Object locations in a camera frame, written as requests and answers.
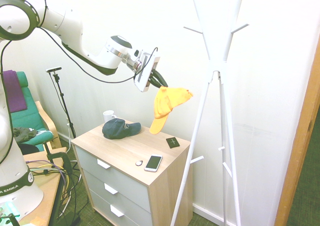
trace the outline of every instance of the dark cloth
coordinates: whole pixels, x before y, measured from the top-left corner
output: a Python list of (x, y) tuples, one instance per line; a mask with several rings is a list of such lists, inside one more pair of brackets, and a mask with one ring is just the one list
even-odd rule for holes
[(18, 143), (18, 146), (22, 152), (22, 155), (40, 152), (40, 150), (36, 146), (30, 145), (30, 144)]
[(3, 82), (9, 103), (10, 113), (27, 109), (17, 73), (13, 70), (3, 72)]
[(31, 138), (36, 136), (36, 130), (25, 127), (15, 127), (14, 130), (14, 138), (17, 143), (27, 142)]

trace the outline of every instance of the drawer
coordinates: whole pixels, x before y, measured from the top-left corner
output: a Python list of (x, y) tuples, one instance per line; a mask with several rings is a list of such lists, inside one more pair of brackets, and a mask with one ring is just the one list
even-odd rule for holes
[(79, 157), (80, 166), (84, 170), (114, 188), (146, 211), (151, 212), (146, 186), (100, 161), (83, 149), (77, 146), (75, 148)]
[(128, 218), (138, 225), (152, 226), (151, 213), (147, 212), (142, 207), (138, 206), (112, 188), (108, 188), (108, 186), (105, 188), (104, 182), (100, 181), (89, 172), (85, 170), (83, 171), (90, 190), (124, 213)]
[(100, 213), (102, 213), (106, 218), (110, 219), (117, 226), (138, 226), (135, 222), (133, 222), (126, 215), (117, 216), (115, 213), (115, 209), (112, 209), (112, 206), (103, 200), (100, 196), (90, 190), (90, 195), (93, 200), (93, 207), (97, 209)]

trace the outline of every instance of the table surface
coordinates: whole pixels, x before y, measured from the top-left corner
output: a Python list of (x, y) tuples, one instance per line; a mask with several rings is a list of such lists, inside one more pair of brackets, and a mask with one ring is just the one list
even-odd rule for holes
[[(62, 148), (50, 150), (50, 152), (51, 153), (66, 152), (66, 150), (67, 149), (65, 147), (62, 147)], [(47, 159), (47, 152), (45, 152), (45, 151), (24, 155), (23, 157), (24, 157), (25, 161), (48, 160)], [(63, 165), (63, 161), (61, 158), (54, 159), (53, 162), (58, 166)], [(47, 162), (32, 162), (32, 163), (28, 163), (28, 166), (30, 168), (32, 168), (32, 167), (39, 167), (39, 166), (45, 165), (45, 164), (48, 164), (48, 163)], [(45, 220), (45, 223), (43, 224), (43, 226), (48, 225), (49, 219), (51, 216), (51, 211), (52, 211), (54, 201), (56, 198), (59, 179), (60, 179), (59, 173), (53, 173), (53, 174), (49, 174), (49, 175), (39, 175), (39, 176), (34, 177), (35, 183), (43, 191), (44, 196), (43, 196), (43, 199), (42, 199), (41, 203), (39, 204), (39, 206), (19, 221), (20, 225), (28, 224), (32, 220), (34, 220), (36, 217), (39, 217), (39, 218)]]
[[(173, 136), (162, 132), (151, 134), (149, 128), (143, 126), (135, 136), (110, 140), (102, 133), (103, 125), (73, 139), (72, 144), (147, 186), (151, 185), (181, 153), (188, 150), (190, 145), (189, 141), (176, 138), (180, 146), (170, 148), (166, 139)], [(144, 170), (151, 154), (163, 156), (157, 172)], [(140, 160), (143, 161), (142, 165), (136, 166), (136, 162)]]

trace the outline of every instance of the drawer handle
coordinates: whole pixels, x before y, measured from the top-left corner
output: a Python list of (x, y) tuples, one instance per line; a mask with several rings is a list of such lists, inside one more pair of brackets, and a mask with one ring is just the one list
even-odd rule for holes
[(105, 168), (105, 169), (110, 168), (110, 165), (106, 164), (105, 162), (102, 162), (102, 161), (99, 160), (99, 159), (97, 159), (97, 161), (98, 161), (98, 164), (99, 164), (101, 167), (103, 167), (103, 168)]
[(109, 193), (116, 194), (118, 192), (114, 188), (110, 187), (108, 184), (104, 184), (104, 185), (105, 185), (105, 190), (107, 190)]
[(122, 212), (120, 212), (118, 209), (116, 209), (115, 207), (113, 207), (112, 205), (110, 205), (110, 209), (111, 212), (113, 212), (115, 215), (117, 215), (118, 217), (123, 216), (124, 214)]

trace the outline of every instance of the green chair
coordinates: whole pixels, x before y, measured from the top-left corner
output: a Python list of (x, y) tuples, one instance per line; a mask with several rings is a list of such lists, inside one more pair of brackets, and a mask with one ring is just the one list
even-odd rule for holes
[(41, 132), (30, 139), (26, 144), (36, 146), (40, 151), (44, 151), (43, 143), (48, 142), (49, 148), (59, 148), (61, 143), (57, 134), (57, 129), (53, 121), (43, 110), (39, 101), (35, 102), (28, 88), (28, 80), (24, 72), (16, 72), (27, 109), (11, 113), (13, 127), (32, 128)]

